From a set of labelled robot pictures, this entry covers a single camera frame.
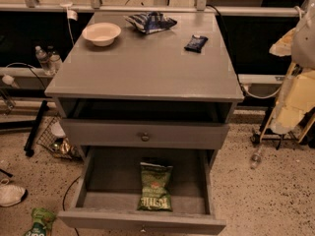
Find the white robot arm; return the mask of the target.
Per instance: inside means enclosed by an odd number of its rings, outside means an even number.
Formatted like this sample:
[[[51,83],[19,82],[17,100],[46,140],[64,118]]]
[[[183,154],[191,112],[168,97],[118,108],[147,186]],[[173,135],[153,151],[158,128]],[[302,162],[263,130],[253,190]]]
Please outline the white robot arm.
[[[305,13],[296,7],[299,22],[276,43],[269,52],[275,56],[291,56],[303,68],[315,69],[315,1],[309,0]]]

